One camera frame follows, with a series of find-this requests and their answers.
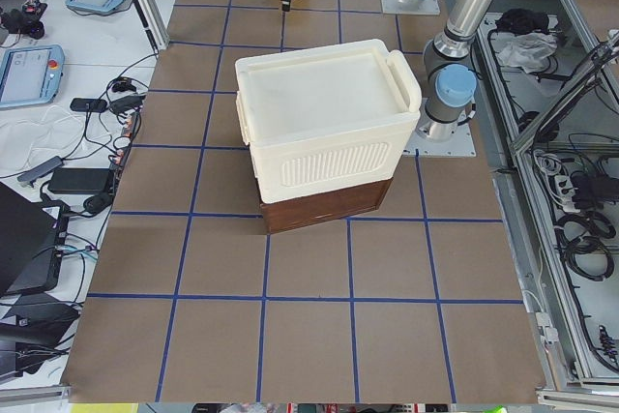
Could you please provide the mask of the dark brown wooden drawer cabinet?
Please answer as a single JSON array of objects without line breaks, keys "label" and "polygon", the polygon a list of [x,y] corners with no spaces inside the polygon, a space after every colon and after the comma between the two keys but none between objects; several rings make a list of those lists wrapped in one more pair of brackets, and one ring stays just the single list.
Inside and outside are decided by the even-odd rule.
[{"label": "dark brown wooden drawer cabinet", "polygon": [[377,210],[393,179],[275,203],[260,200],[261,215],[271,234]]}]

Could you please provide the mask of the crumpled white cloth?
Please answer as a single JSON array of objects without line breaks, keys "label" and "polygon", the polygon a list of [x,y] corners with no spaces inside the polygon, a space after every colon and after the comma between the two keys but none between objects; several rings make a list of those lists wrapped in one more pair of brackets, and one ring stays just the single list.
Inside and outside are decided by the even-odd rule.
[{"label": "crumpled white cloth", "polygon": [[541,72],[556,49],[557,40],[554,36],[533,32],[508,40],[498,52],[497,60],[500,66],[521,68],[531,74]]}]

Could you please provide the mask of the black power adapter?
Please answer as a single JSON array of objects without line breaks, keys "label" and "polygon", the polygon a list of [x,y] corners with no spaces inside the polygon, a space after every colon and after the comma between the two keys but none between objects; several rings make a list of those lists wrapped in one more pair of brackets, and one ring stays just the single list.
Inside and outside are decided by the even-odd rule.
[{"label": "black power adapter", "polygon": [[107,168],[59,167],[47,187],[58,194],[96,194],[108,188],[110,178]]}]

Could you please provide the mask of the black laptop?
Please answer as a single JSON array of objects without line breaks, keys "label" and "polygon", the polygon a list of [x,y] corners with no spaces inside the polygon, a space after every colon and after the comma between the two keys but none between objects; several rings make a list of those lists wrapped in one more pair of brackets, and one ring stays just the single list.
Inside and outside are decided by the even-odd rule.
[{"label": "black laptop", "polygon": [[1,186],[1,295],[36,294],[58,282],[68,206],[60,200],[31,202]]}]

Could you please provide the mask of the blue teach pendant near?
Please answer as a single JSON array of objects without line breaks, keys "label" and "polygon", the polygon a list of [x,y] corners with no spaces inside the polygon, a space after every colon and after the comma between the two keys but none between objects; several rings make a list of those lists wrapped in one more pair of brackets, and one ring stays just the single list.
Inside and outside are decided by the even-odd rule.
[{"label": "blue teach pendant near", "polygon": [[1,63],[1,108],[50,103],[59,90],[64,63],[58,44],[7,51]]}]

